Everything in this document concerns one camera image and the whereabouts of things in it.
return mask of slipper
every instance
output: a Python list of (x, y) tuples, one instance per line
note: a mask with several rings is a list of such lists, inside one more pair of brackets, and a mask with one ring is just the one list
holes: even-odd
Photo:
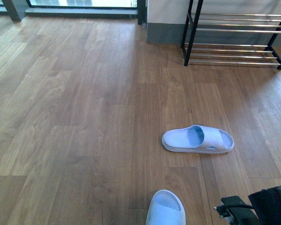
[(185, 211), (178, 197), (168, 190), (157, 191), (151, 200), (146, 225), (185, 225)]
[(226, 131), (201, 125), (170, 130), (163, 135), (162, 143), (169, 151), (204, 154), (226, 153), (234, 147), (233, 138)]

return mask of wooden floor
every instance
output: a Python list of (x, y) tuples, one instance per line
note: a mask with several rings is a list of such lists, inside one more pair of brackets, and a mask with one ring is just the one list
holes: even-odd
[[(144, 225), (159, 189), (188, 225), (225, 225), (222, 197), (281, 185), (281, 71), (184, 67), (145, 39), (136, 20), (0, 16), (0, 225)], [(192, 124), (235, 148), (163, 148)]]

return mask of gray baseboard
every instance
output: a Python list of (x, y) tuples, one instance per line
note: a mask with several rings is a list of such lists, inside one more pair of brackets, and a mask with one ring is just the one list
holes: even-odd
[(53, 16), (71, 18), (130, 19), (137, 17), (137, 10), (131, 9), (62, 9), (62, 8), (29, 8), (29, 16)]
[[(147, 42), (180, 44), (183, 35), (183, 24), (148, 23)], [(236, 33), (236, 32), (207, 32), (197, 31), (195, 43), (213, 43), (230, 45), (267, 45), (272, 34)], [(278, 35), (274, 46), (281, 46), (281, 34)]]

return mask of chrome rod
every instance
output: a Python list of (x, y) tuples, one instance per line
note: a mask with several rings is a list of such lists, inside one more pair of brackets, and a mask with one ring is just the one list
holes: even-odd
[(191, 56), (222, 57), (222, 58), (247, 58), (247, 59), (277, 59), (277, 57), (241, 56), (241, 55), (231, 56), (231, 55), (191, 54)]
[(281, 15), (266, 15), (266, 14), (223, 14), (223, 13), (201, 13), (201, 15), (232, 15), (232, 16), (273, 16), (281, 17)]
[(272, 51), (258, 51), (258, 50), (225, 50), (225, 49), (210, 49), (210, 48), (192, 48), (197, 51), (216, 51), (216, 52), (242, 52), (242, 53), (273, 53)]
[(223, 62), (223, 61), (189, 60), (189, 64), (191, 62), (221, 63), (221, 64), (277, 65), (277, 66), (281, 65), (280, 63), (270, 63), (270, 62)]
[(269, 33), (279, 34), (281, 31), (278, 30), (225, 30), (225, 29), (208, 29), (208, 28), (197, 28), (200, 31), (214, 31), (214, 32), (245, 32), (245, 33)]
[(212, 21), (259, 21), (259, 22), (281, 22), (281, 20), (262, 20), (262, 19), (229, 19), (229, 18), (200, 18), (200, 20), (212, 20)]
[(281, 25), (262, 25), (262, 24), (207, 24), (207, 23), (200, 23), (199, 25), (202, 25), (202, 26), (239, 26), (239, 27), (280, 27), (281, 28)]
[(268, 47), (267, 45), (228, 45), (228, 44), (200, 44), (200, 43), (193, 43), (193, 45), (240, 46), (240, 47)]

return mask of white wall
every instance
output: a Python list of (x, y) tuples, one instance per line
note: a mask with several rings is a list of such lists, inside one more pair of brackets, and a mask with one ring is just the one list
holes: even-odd
[[(184, 24), (189, 0), (148, 0), (148, 23)], [(195, 12), (197, 0), (192, 12)], [(201, 13), (281, 14), (281, 0), (204, 0)]]

